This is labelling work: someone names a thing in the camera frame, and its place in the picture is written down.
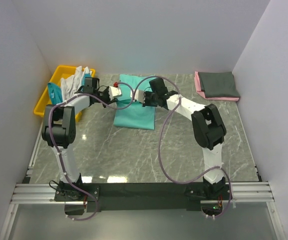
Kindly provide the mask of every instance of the folded cloth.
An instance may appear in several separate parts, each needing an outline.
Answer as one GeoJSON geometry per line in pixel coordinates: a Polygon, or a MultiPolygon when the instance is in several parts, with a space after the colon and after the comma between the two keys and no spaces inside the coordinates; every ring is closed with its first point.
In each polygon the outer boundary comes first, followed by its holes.
{"type": "MultiPolygon", "coordinates": [[[[120,74],[120,82],[129,84],[133,89],[145,77],[120,74]]],[[[139,86],[139,90],[150,88],[149,80],[139,86]]],[[[122,96],[118,98],[117,107],[122,108],[130,103],[130,89],[126,85],[119,85],[122,96]]],[[[114,125],[118,127],[128,127],[137,129],[155,129],[155,108],[152,106],[142,107],[140,102],[133,102],[128,108],[117,110],[114,119],[114,125]]]]}
{"type": "Polygon", "coordinates": [[[79,66],[75,70],[75,74],[71,75],[67,79],[63,77],[60,79],[60,88],[62,92],[63,101],[68,100],[71,96],[77,92],[77,90],[84,85],[85,77],[91,76],[92,72],[88,67],[82,71],[82,66],[79,66]]]}
{"type": "Polygon", "coordinates": [[[62,98],[62,92],[60,90],[60,87],[58,87],[53,82],[49,82],[47,84],[47,87],[48,87],[49,98],[50,98],[50,101],[52,102],[52,104],[62,103],[63,98],[62,98]]]}
{"type": "Polygon", "coordinates": [[[236,102],[240,98],[231,72],[200,73],[196,71],[194,80],[197,93],[205,99],[236,102]]]}

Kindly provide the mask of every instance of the white wall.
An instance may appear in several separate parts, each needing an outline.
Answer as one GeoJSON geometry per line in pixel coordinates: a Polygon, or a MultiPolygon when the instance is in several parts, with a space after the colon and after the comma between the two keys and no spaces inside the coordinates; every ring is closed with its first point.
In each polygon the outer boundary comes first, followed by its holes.
{"type": "Polygon", "coordinates": [[[13,3],[0,0],[0,230],[41,120],[33,108],[50,71],[13,3]]]}
{"type": "Polygon", "coordinates": [[[255,162],[288,235],[288,1],[270,1],[233,73],[255,162]]]}
{"type": "Polygon", "coordinates": [[[231,71],[269,0],[13,0],[45,60],[106,73],[231,71]]]}

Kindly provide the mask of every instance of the teal towel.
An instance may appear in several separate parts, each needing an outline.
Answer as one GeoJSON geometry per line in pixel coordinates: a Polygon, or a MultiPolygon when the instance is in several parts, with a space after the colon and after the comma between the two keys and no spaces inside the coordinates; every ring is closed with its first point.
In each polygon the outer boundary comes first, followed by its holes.
{"type": "Polygon", "coordinates": [[[63,102],[63,96],[62,96],[62,91],[59,86],[56,84],[49,82],[47,84],[48,87],[48,94],[50,101],[52,104],[60,104],[63,102]]]}
{"type": "MultiPolygon", "coordinates": [[[[120,82],[129,84],[133,89],[137,84],[145,77],[131,76],[120,74],[120,82]]],[[[139,86],[139,90],[149,90],[149,81],[153,78],[148,79],[139,86]]],[[[122,108],[130,103],[130,89],[126,85],[119,85],[122,91],[122,96],[118,98],[117,107],[122,108]]],[[[114,120],[114,125],[118,127],[128,127],[136,129],[155,129],[155,108],[152,106],[142,107],[140,102],[133,102],[128,108],[123,110],[117,110],[114,120]]]]}

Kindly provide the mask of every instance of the yellow plastic tray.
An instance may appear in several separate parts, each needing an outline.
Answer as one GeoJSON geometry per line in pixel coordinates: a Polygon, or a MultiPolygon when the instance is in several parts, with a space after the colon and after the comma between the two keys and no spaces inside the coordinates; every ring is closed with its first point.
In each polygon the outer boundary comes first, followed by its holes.
{"type": "MultiPolygon", "coordinates": [[[[55,70],[55,72],[54,72],[54,74],[53,74],[53,76],[49,82],[55,83],[58,86],[60,86],[60,79],[61,78],[67,79],[69,76],[74,75],[75,70],[76,70],[75,66],[59,65],[56,68],[56,70],[55,70]]],[[[96,71],[94,69],[90,69],[90,71],[92,71],[92,77],[94,77],[96,71]]],[[[45,114],[46,105],[48,105],[48,104],[51,104],[51,101],[50,101],[49,94],[48,94],[48,87],[46,87],[41,98],[39,99],[37,105],[35,106],[34,114],[41,116],[43,118],[44,114],[45,114]]],[[[81,116],[82,116],[81,112],[76,115],[75,119],[77,122],[80,120],[81,116]]]]}

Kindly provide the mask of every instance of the marble table surface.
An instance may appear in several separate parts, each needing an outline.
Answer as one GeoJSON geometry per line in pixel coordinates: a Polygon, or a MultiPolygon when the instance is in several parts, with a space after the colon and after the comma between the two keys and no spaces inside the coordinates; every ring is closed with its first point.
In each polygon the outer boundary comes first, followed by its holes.
{"type": "MultiPolygon", "coordinates": [[[[222,150],[223,167],[234,182],[257,182],[257,170],[236,103],[200,97],[195,90],[193,74],[163,76],[173,80],[184,97],[218,107],[227,129],[222,150]]],[[[97,77],[101,85],[111,85],[119,80],[118,74],[99,74],[97,77]]],[[[173,89],[170,84],[166,85],[169,91],[173,89]]],[[[168,111],[156,109],[155,130],[116,127],[113,125],[115,112],[98,103],[83,110],[73,143],[83,181],[167,182],[158,163],[157,142],[168,111]]],[[[166,171],[178,181],[192,179],[204,170],[202,149],[195,141],[192,123],[180,114],[173,114],[165,129],[161,155],[166,171]]],[[[50,180],[59,180],[59,168],[54,153],[40,138],[30,183],[46,184],[50,180]]]]}

